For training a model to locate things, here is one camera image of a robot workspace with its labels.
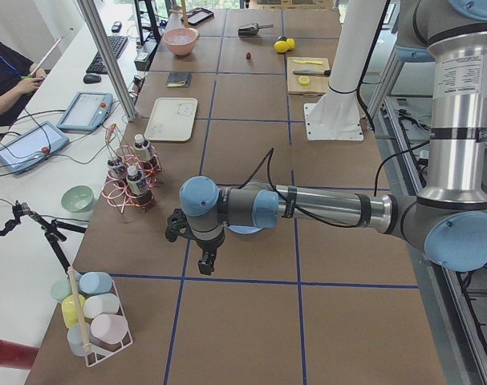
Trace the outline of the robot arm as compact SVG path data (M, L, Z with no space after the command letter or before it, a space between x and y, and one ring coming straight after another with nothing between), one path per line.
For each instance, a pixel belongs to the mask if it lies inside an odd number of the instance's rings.
M414 197L370 197L246 181L221 188L205 176L181 186L166 237L201 248L202 274L232 225L272 228L279 218L309 217L340 228L372 227L405 240L437 265L466 272L487 264L487 1L403 1L397 50L436 63L428 179Z

